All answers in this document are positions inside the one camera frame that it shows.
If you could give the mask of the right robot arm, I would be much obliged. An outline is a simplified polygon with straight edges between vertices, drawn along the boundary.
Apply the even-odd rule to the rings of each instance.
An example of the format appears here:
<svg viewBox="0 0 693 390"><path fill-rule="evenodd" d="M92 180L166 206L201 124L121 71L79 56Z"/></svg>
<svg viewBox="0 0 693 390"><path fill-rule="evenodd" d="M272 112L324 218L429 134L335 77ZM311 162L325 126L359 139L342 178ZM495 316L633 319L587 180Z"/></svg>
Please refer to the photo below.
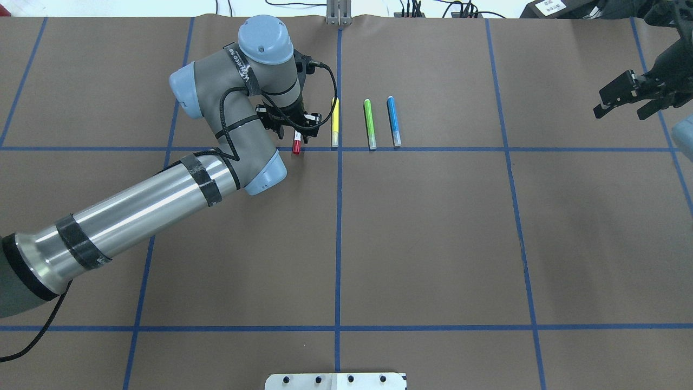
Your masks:
<svg viewBox="0 0 693 390"><path fill-rule="evenodd" d="M599 91L592 110L597 119L625 104L646 101L637 109L639 120L691 101L691 1L649 1L641 18L654 27L673 28L679 39L656 57L651 69L637 76L626 70Z"/></svg>

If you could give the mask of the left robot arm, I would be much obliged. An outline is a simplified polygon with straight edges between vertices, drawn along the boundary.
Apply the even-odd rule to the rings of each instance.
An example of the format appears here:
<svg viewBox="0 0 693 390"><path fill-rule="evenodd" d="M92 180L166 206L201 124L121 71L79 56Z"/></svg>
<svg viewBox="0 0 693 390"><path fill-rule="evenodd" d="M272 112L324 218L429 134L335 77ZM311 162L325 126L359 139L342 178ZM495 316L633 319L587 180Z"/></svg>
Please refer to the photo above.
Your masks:
<svg viewBox="0 0 693 390"><path fill-rule="evenodd" d="M284 22L270 15L243 22L220 51L171 74L170 87L188 116L203 118L218 146L188 154L156 175L35 233L2 238L2 317L66 294L77 276L179 220L282 182L287 169L269 132L284 127L317 136L321 114L304 108L305 77L328 69L298 52Z"/></svg>

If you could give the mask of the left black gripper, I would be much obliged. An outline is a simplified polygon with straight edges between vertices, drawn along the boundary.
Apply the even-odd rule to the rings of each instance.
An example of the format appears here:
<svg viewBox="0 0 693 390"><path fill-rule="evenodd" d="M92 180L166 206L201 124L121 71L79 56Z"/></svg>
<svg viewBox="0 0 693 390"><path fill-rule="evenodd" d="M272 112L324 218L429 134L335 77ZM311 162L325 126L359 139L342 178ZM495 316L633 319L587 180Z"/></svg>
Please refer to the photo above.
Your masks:
<svg viewBox="0 0 693 390"><path fill-rule="evenodd" d="M324 64L316 62L310 55L294 51L292 57L283 64L274 65L268 75L273 79L262 82L260 96L264 111L260 113L263 126L284 138L284 127L297 130L302 140L307 142L316 138L324 124L319 113L308 113L304 103L304 86L307 76Z"/></svg>

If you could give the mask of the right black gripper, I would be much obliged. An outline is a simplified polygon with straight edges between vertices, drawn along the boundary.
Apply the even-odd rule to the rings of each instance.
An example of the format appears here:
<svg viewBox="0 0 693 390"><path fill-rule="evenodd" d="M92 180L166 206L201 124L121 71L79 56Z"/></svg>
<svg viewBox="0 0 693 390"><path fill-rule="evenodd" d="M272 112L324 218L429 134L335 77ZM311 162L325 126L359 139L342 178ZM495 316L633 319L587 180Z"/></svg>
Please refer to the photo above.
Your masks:
<svg viewBox="0 0 693 390"><path fill-rule="evenodd" d="M691 76L665 77L650 71L636 76L626 70L599 91L600 103L592 109L596 119L602 119L614 108L647 101L637 109L641 121L662 109L680 108L691 100Z"/></svg>

